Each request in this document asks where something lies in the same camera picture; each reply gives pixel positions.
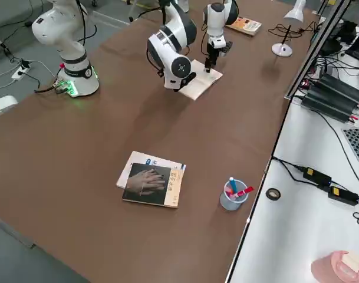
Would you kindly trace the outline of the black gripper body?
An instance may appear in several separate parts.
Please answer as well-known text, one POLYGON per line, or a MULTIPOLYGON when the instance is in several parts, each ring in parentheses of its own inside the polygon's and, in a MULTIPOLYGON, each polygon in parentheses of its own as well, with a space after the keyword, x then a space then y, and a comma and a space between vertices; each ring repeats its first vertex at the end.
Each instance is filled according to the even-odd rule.
POLYGON ((195 78, 196 78, 196 73, 195 72, 190 73, 186 78, 181 80, 179 88, 175 89, 175 91, 181 90, 183 87, 187 86, 195 78))
POLYGON ((212 44, 208 43, 208 61, 211 64, 216 64, 219 56, 224 57, 232 48, 233 42, 228 41, 223 48, 215 48, 212 44))

